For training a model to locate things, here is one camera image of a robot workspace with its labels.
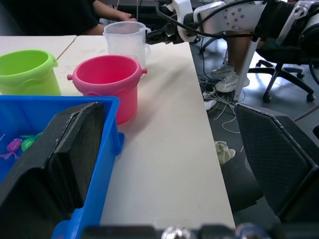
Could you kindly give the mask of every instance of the clear plastic pitcher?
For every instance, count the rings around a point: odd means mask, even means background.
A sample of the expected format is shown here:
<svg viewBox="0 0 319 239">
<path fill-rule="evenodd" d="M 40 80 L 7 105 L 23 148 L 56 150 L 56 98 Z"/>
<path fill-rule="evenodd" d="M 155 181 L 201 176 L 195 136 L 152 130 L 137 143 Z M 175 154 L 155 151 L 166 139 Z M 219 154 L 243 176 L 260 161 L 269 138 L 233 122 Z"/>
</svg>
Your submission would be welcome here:
<svg viewBox="0 0 319 239">
<path fill-rule="evenodd" d="M 140 22 L 122 21 L 104 27 L 103 35 L 109 54 L 130 56 L 144 69 L 146 57 L 151 53 L 150 46 L 145 43 L 146 33 L 150 31 Z"/>
</svg>

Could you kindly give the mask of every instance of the person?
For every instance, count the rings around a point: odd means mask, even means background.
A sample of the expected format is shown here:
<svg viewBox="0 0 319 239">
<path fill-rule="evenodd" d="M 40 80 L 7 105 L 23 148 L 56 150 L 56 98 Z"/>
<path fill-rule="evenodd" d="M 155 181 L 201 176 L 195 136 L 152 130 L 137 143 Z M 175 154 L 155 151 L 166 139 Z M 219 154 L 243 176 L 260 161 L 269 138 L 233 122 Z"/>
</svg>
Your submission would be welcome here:
<svg viewBox="0 0 319 239">
<path fill-rule="evenodd" d="M 288 0 L 288 2 L 295 4 L 297 1 Z M 228 31 L 226 34 L 249 34 L 247 31 Z M 241 68 L 243 67 L 245 57 L 248 51 L 250 37 L 236 37 L 226 38 L 228 47 L 228 62 L 218 69 L 211 72 L 211 76 L 214 79 L 221 80 L 215 87 L 216 90 L 223 93 L 234 91 L 237 87 Z M 258 49 L 265 47 L 267 44 L 274 45 L 274 41 L 271 39 L 266 42 L 258 42 Z M 246 76 L 244 87 L 250 84 L 248 77 Z"/>
<path fill-rule="evenodd" d="M 135 21 L 98 0 L 0 0 L 27 35 L 101 35 L 99 18 Z"/>
</svg>

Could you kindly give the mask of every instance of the office chair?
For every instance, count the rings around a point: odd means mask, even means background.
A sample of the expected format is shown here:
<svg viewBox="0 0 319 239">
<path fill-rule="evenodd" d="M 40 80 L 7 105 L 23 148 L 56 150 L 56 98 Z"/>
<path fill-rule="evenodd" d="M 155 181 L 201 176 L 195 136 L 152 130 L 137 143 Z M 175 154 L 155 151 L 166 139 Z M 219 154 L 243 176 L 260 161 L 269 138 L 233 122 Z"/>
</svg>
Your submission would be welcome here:
<svg viewBox="0 0 319 239">
<path fill-rule="evenodd" d="M 283 67 L 284 64 L 297 64 L 297 65 L 308 65 L 309 56 L 296 47 L 280 47 L 274 46 L 273 48 L 257 49 L 257 53 L 265 58 L 267 61 L 260 60 L 256 64 L 256 68 L 249 69 L 248 73 L 265 73 L 272 75 L 270 83 L 263 95 L 263 101 L 265 103 L 270 102 L 269 92 L 276 80 L 277 77 L 282 77 L 291 83 L 299 86 L 305 90 L 307 95 L 307 101 L 314 101 L 313 89 L 310 88 L 307 84 L 302 81 L 302 78 L 305 76 L 303 70 L 296 67 Z"/>
<path fill-rule="evenodd" d="M 245 206 L 260 198 L 260 193 L 256 193 L 260 190 L 282 222 L 319 222 L 318 146 L 285 114 L 243 104 L 238 104 L 235 112 L 251 169 L 243 160 L 239 167 L 236 158 L 224 165 L 230 168 L 233 164 L 241 170 L 237 173 L 233 170 L 233 180 L 240 181 L 242 175 L 252 172 L 255 179 L 251 177 L 247 185 L 252 187 L 249 193 L 255 194 L 249 200 L 247 195 L 243 196 Z M 227 193 L 239 191 L 238 185 L 233 185 L 236 187 L 233 189 L 227 182 Z M 237 197 L 237 201 L 243 201 L 241 194 Z M 233 205 L 240 204 L 235 200 L 230 199 L 233 212 L 238 210 Z"/>
</svg>

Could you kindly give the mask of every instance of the robotic arm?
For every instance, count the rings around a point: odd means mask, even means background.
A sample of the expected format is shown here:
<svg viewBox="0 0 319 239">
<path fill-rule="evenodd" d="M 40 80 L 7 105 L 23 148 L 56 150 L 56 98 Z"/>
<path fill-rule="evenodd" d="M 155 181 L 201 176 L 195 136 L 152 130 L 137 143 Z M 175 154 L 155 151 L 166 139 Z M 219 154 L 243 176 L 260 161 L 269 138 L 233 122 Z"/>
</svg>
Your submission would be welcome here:
<svg viewBox="0 0 319 239">
<path fill-rule="evenodd" d="M 160 10 L 174 12 L 168 16 Z M 193 42 L 197 35 L 230 37 L 225 31 L 246 30 L 253 39 L 273 38 L 279 44 L 299 46 L 310 56 L 319 56 L 319 2 L 301 0 L 297 4 L 281 0 L 215 1 L 196 8 L 190 0 L 158 0 L 157 13 L 168 20 L 161 30 L 147 34 L 147 43 Z"/>
</svg>

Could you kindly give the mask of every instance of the gray floor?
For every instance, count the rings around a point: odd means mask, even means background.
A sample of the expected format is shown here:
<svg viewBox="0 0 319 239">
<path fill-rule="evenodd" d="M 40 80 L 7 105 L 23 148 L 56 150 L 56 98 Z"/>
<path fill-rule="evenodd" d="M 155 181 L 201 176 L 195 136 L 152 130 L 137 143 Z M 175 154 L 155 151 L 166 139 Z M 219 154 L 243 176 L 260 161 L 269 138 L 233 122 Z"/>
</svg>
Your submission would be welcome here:
<svg viewBox="0 0 319 239">
<path fill-rule="evenodd" d="M 202 55 L 199 53 L 200 43 L 191 44 L 191 51 L 194 59 L 194 64 L 196 67 L 197 74 L 199 76 L 204 75 L 203 71 L 203 60 Z M 218 68 L 223 60 L 226 53 L 227 44 L 224 40 L 219 39 L 214 41 L 209 45 L 204 53 L 204 67 L 207 76 L 210 76 L 210 71 Z M 255 67 L 259 59 L 262 59 L 257 53 L 255 53 L 251 67 Z M 319 86 L 313 80 L 308 66 L 295 66 L 301 67 L 304 70 L 304 82 L 313 88 L 315 91 L 314 95 L 319 96 Z M 315 101 L 308 103 L 306 100 L 307 93 L 304 92 L 299 87 L 293 85 L 292 83 L 282 79 L 277 78 L 272 91 L 271 91 L 271 101 L 269 103 L 264 103 L 262 101 L 262 96 L 266 90 L 266 87 L 270 80 L 270 75 L 266 74 L 248 74 L 250 79 L 250 85 L 244 88 L 244 92 L 241 94 L 240 101 L 251 106 L 260 106 L 269 108 L 275 111 L 279 111 L 287 114 L 291 118 L 295 118 L 314 105 L 319 103 L 319 98 L 315 98 Z M 229 133 L 222 129 L 221 125 L 233 118 L 231 111 L 228 109 L 226 114 L 223 114 L 218 120 L 214 120 L 220 111 L 223 109 L 223 105 L 220 104 L 216 111 L 213 111 L 208 115 L 211 130 L 215 140 L 226 141 L 230 148 L 240 151 L 243 146 L 241 137 L 239 134 Z M 300 120 L 299 124 L 302 129 L 316 142 L 319 144 L 319 140 L 312 134 L 312 129 L 318 125 L 319 110 L 312 113 L 308 117 Z M 226 126 L 228 129 L 233 131 L 239 131 L 237 121 L 228 124 Z M 275 215 L 272 213 L 271 209 L 264 198 L 258 201 L 257 205 L 252 206 L 248 209 L 242 210 L 234 214 L 234 220 L 236 224 L 243 222 L 253 222 L 258 223 L 261 226 L 268 226 L 273 222 L 277 222 Z"/>
</svg>

